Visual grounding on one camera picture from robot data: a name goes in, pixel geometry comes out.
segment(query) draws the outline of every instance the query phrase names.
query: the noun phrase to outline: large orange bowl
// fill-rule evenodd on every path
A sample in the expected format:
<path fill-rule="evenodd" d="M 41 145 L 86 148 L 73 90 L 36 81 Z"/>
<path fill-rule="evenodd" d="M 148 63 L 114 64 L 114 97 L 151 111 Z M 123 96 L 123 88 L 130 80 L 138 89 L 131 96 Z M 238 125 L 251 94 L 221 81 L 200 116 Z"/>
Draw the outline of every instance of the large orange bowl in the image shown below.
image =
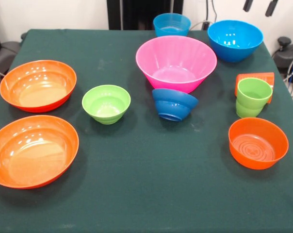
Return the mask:
<path fill-rule="evenodd" d="M 0 83 L 0 94 L 9 104 L 27 112 L 43 113 L 62 105 L 77 82 L 65 63 L 41 60 L 12 69 Z"/>
<path fill-rule="evenodd" d="M 286 134 L 274 123 L 256 117 L 235 121 L 229 131 L 229 149 L 241 165 L 261 170 L 282 159 L 288 149 Z"/>
<path fill-rule="evenodd" d="M 0 130 L 0 184 L 29 189 L 60 177 L 73 162 L 79 137 L 55 116 L 29 116 Z"/>

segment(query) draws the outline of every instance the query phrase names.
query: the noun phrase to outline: plastic bowl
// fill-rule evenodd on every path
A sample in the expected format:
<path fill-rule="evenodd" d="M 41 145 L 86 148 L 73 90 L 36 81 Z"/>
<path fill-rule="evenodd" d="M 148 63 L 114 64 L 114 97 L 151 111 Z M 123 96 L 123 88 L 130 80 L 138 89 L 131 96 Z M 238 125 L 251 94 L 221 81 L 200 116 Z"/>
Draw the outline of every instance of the plastic bowl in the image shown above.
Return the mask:
<path fill-rule="evenodd" d="M 85 112 L 104 125 L 111 125 L 120 120 L 129 105 L 129 93 L 115 85 L 96 86 L 86 92 L 82 99 Z"/>
<path fill-rule="evenodd" d="M 158 15 L 153 20 L 155 33 L 157 36 L 163 35 L 183 35 L 189 32 L 191 21 L 188 17 L 176 14 L 165 13 Z"/>
<path fill-rule="evenodd" d="M 216 55 L 203 42 L 186 36 L 161 36 L 145 42 L 136 62 L 154 88 L 190 93 L 216 67 Z"/>
<path fill-rule="evenodd" d="M 41 60 L 11 70 L 0 83 L 0 94 L 9 104 L 32 113 L 51 111 L 71 95 L 77 82 L 65 63 Z"/>
<path fill-rule="evenodd" d="M 263 34 L 255 26 L 236 20 L 223 20 L 208 28 L 210 45 L 227 62 L 239 62 L 250 56 L 262 43 Z"/>
<path fill-rule="evenodd" d="M 235 160 L 251 169 L 267 169 L 289 148 L 286 134 L 274 123 L 256 117 L 235 121 L 229 131 L 229 149 Z"/>
<path fill-rule="evenodd" d="M 29 116 L 0 130 L 0 185 L 29 189 L 60 177 L 73 162 L 79 137 L 55 116 Z"/>
<path fill-rule="evenodd" d="M 172 121 L 182 121 L 198 104 L 195 97 L 176 90 L 154 89 L 152 95 L 158 115 Z"/>

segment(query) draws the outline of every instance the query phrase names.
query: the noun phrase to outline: blue cup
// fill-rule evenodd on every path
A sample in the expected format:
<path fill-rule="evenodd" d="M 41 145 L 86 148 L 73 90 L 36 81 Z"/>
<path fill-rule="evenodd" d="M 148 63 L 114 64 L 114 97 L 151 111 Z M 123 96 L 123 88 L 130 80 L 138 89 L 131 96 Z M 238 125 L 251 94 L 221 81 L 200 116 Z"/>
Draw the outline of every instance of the blue cup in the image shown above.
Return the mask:
<path fill-rule="evenodd" d="M 171 121 L 182 121 L 198 104 L 195 97 L 171 89 L 154 89 L 152 95 L 158 115 Z"/>
<path fill-rule="evenodd" d="M 165 13 L 158 15 L 153 20 L 155 33 L 157 36 L 163 35 L 183 35 L 187 36 L 191 21 L 188 17 L 176 14 Z"/>
<path fill-rule="evenodd" d="M 208 37 L 215 54 L 227 62 L 247 58 L 263 42 L 263 34 L 257 27 L 237 20 L 212 24 L 208 28 Z"/>

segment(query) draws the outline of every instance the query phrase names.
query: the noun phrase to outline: pink bowl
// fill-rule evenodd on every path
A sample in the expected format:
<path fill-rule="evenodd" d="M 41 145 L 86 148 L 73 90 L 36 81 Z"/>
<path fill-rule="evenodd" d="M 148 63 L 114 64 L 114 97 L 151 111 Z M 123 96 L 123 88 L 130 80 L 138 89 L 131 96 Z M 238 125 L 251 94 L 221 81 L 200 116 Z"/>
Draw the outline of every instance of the pink bowl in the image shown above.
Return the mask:
<path fill-rule="evenodd" d="M 154 88 L 190 93 L 216 67 L 216 55 L 203 42 L 178 35 L 161 36 L 145 42 L 136 62 Z"/>

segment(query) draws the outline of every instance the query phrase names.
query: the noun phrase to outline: table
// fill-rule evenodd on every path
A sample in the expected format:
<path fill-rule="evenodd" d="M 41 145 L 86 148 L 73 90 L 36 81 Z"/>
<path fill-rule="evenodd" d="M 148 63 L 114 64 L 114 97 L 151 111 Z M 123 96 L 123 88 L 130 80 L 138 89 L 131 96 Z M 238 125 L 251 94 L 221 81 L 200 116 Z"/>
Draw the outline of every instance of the table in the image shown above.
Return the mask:
<path fill-rule="evenodd" d="M 208 43 L 205 32 L 190 37 Z M 135 53 L 153 31 L 30 30 L 11 68 L 54 59 L 78 76 L 71 98 L 47 114 L 76 128 L 80 148 L 58 180 L 34 190 L 0 186 L 0 232 L 293 232 L 293 100 L 266 47 L 246 60 L 218 61 L 191 94 L 200 102 L 181 123 L 160 119 L 152 87 Z M 238 119 L 234 87 L 239 73 L 275 72 L 271 104 L 259 117 L 287 134 L 287 156 L 267 170 L 239 165 L 228 149 Z M 83 94 L 101 84 L 127 89 L 131 105 L 114 125 L 82 109 Z M 0 128 L 32 114 L 0 97 Z"/>

